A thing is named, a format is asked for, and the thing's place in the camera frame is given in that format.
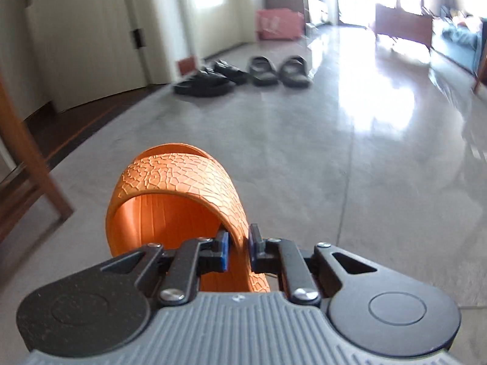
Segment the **orange slide slipper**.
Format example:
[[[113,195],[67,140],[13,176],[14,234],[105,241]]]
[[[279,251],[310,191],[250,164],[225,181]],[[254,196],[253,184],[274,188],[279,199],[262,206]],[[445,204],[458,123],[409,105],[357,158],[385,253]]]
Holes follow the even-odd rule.
[[[251,270],[249,223],[225,168],[202,149],[166,143],[139,154],[121,173],[110,198],[105,231],[112,256],[149,243],[175,250],[198,237],[229,233],[229,268],[208,273],[201,290],[267,293],[263,274]]]

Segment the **brown wooden shoe rack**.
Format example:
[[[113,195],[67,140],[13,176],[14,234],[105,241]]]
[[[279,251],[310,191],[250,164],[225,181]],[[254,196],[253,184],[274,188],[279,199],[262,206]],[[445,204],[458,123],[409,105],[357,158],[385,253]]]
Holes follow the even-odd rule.
[[[1,138],[18,165],[1,181],[1,239],[4,240],[30,207],[45,196],[65,221],[73,208],[50,176],[50,170],[25,124],[17,117],[1,87]]]

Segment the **dark slide sandal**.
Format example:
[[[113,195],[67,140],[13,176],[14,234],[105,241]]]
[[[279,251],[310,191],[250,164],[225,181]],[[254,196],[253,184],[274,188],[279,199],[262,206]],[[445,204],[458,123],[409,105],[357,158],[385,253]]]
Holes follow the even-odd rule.
[[[290,88],[308,88],[311,79],[307,71],[306,60],[299,55],[291,56],[285,60],[278,70],[278,76],[282,84]]]
[[[264,56],[255,56],[248,62],[248,75],[252,84],[257,87],[276,86],[279,77],[270,60]]]

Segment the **black sandal far left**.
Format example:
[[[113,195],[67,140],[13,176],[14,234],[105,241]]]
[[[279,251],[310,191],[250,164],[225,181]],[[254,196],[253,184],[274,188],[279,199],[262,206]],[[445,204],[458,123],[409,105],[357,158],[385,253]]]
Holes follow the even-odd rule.
[[[205,68],[173,86],[182,96],[199,98],[223,96],[233,91],[234,84],[224,75]]]

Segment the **black sandal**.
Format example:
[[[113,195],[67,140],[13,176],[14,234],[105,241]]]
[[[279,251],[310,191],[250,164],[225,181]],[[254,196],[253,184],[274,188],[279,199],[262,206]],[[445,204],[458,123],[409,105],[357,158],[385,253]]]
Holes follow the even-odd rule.
[[[173,86],[182,96],[199,98],[223,96],[233,91],[234,84],[224,75],[205,68]]]
[[[232,64],[228,64],[224,60],[214,61],[211,67],[216,73],[223,75],[237,86],[241,86],[248,81],[248,73]]]

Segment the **white closet door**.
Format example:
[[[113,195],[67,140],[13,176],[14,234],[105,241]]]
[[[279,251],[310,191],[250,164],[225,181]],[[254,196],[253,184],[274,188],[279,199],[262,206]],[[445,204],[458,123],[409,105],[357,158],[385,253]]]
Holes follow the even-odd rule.
[[[124,0],[29,0],[26,18],[57,110],[145,86]]]

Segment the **teal sofa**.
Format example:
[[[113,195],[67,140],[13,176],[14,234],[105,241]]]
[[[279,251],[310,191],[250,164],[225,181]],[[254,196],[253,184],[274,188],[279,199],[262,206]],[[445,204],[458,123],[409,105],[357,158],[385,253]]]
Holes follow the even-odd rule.
[[[477,75],[486,42],[486,19],[441,6],[433,19],[433,49]]]

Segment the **brown wooden bench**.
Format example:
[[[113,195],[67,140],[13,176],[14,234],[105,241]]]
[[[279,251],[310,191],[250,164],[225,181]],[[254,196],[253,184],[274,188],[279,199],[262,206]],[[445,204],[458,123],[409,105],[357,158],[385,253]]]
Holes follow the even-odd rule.
[[[383,35],[420,43],[432,48],[433,17],[406,12],[402,8],[387,8],[376,5],[375,36]]]

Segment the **pink cardboard box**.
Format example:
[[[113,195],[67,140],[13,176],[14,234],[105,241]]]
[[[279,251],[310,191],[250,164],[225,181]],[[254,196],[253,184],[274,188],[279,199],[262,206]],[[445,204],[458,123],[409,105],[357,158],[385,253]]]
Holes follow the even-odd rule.
[[[305,18],[289,8],[263,9],[256,12],[260,40],[297,40],[305,33]]]

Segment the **wooden cabinet with clutter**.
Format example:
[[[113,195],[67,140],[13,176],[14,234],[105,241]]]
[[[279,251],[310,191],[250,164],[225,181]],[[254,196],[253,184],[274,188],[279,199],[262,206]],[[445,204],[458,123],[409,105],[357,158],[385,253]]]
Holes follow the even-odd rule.
[[[310,22],[309,0],[264,0],[266,9],[289,9],[300,13],[305,24]]]

